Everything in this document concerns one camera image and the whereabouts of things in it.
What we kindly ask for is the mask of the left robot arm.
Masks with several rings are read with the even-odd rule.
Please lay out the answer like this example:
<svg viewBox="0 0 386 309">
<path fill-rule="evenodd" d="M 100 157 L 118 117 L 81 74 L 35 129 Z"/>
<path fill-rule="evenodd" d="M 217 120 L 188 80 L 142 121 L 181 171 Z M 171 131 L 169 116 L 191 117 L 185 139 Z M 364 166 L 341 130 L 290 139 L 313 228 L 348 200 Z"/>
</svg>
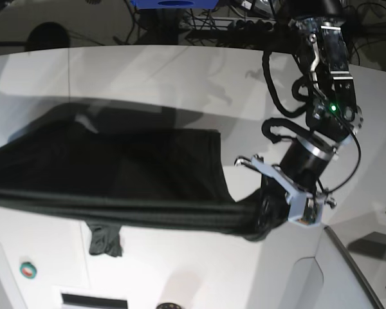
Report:
<svg viewBox="0 0 386 309">
<path fill-rule="evenodd" d="M 363 124 L 342 35 L 341 2 L 285 1 L 273 16 L 277 42 L 284 42 L 285 33 L 294 38 L 292 56 L 301 76 L 291 91 L 300 106 L 290 111 L 279 99 L 270 71 L 271 43 L 263 51 L 262 71 L 280 117 L 265 120 L 261 131 L 274 144 L 290 145 L 278 164 L 267 164 L 259 155 L 235 160 L 261 175 L 255 229 L 262 236 L 287 221 L 318 225 L 324 206 L 336 206 L 333 190 L 320 177 L 342 145 L 357 142 Z"/>
</svg>

